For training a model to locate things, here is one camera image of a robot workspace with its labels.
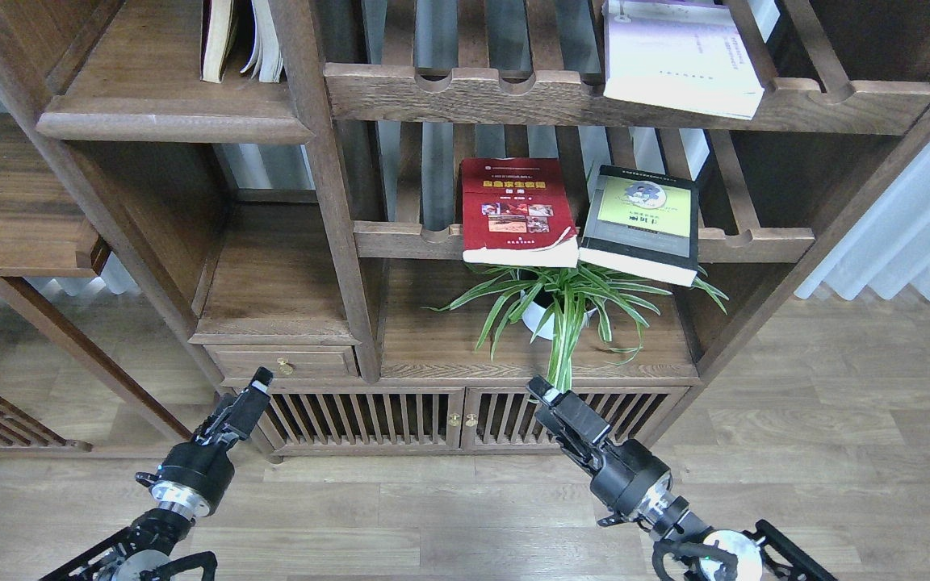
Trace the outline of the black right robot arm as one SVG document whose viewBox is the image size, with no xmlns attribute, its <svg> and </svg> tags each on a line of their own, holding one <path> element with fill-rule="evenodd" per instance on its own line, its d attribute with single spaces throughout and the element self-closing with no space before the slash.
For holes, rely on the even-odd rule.
<svg viewBox="0 0 930 581">
<path fill-rule="evenodd" d="M 538 401 L 535 418 L 590 475 L 591 492 L 609 509 L 598 525 L 642 526 L 653 541 L 651 563 L 660 580 L 671 578 L 665 558 L 686 567 L 686 580 L 760 580 L 765 570 L 779 580 L 835 578 L 768 521 L 757 521 L 754 532 L 709 526 L 672 493 L 671 471 L 645 445 L 614 444 L 609 424 L 575 392 L 560 392 L 539 376 L 526 387 Z"/>
</svg>

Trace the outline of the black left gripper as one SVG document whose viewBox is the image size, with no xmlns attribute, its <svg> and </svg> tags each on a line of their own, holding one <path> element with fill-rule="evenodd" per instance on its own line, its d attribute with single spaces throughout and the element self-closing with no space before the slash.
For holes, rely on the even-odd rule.
<svg viewBox="0 0 930 581">
<path fill-rule="evenodd" d="M 183 517 L 207 517 L 216 512 L 235 474 L 228 451 L 248 439 L 269 403 L 274 373 L 258 367 L 249 382 L 257 391 L 225 395 L 217 408 L 193 433 L 178 444 L 152 472 L 136 472 L 136 481 L 150 489 L 158 507 Z"/>
</svg>

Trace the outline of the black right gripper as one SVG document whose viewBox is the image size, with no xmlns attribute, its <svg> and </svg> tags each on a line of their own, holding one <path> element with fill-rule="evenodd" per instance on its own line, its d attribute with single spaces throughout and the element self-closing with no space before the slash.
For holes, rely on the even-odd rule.
<svg viewBox="0 0 930 581">
<path fill-rule="evenodd" d="M 635 439 L 614 444 L 609 424 L 575 392 L 561 392 L 542 376 L 529 380 L 527 390 L 538 401 L 535 418 L 590 475 L 591 492 L 609 509 L 598 525 L 657 525 L 664 518 L 674 499 L 667 464 Z"/>
</svg>

